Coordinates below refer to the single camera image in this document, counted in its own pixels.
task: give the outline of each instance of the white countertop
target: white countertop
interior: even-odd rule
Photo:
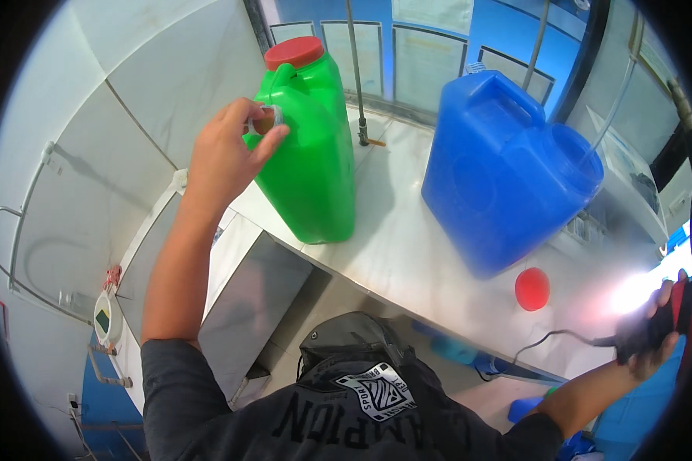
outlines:
[[[356,158],[356,230],[340,244],[299,242],[251,183],[231,208],[307,259],[339,274],[411,317],[506,359],[549,330],[571,328],[590,337],[611,334],[617,315],[599,308],[600,264],[574,261],[549,245],[489,281],[475,280],[421,198],[433,132],[367,114],[369,137],[387,147],[359,146],[358,111],[348,109]],[[514,296],[517,275],[540,267],[551,300],[526,312]],[[573,378],[612,359],[612,349],[551,337],[518,363]]]

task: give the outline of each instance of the blue plastic jug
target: blue plastic jug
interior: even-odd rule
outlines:
[[[493,277],[559,231],[597,193],[590,144],[498,71],[448,82],[421,190],[472,273]]]

